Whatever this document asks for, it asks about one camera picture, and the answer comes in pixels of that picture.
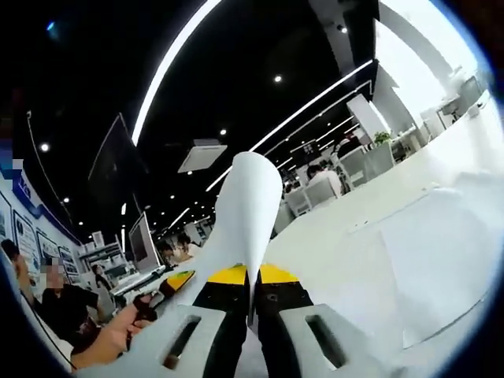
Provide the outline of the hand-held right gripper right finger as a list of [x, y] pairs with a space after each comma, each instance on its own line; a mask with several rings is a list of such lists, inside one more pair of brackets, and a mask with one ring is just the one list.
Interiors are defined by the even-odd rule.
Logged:
[[289, 272], [260, 267], [255, 309], [270, 377], [378, 376], [363, 332], [328, 305], [313, 304]]

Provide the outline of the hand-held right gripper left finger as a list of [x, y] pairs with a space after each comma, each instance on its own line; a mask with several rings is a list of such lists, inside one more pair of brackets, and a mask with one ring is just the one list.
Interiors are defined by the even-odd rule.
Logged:
[[[219, 310], [225, 313], [217, 335], [212, 341], [202, 377], [234, 377], [236, 366], [246, 340], [245, 320], [249, 305], [249, 280], [245, 265], [237, 264], [223, 269], [209, 277], [193, 302], [198, 308]], [[160, 302], [150, 304], [156, 309], [163, 301], [171, 298], [162, 296]], [[171, 346], [163, 366], [174, 370], [181, 360], [187, 342], [193, 335], [200, 320], [190, 320], [183, 327]]]

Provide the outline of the person's left hand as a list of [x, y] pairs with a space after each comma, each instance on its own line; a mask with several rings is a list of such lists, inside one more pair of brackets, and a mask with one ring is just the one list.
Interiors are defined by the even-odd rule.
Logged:
[[153, 321], [139, 319], [133, 304], [124, 307], [101, 331], [96, 339], [98, 351], [105, 361], [112, 361], [127, 350], [127, 339], [141, 332]]

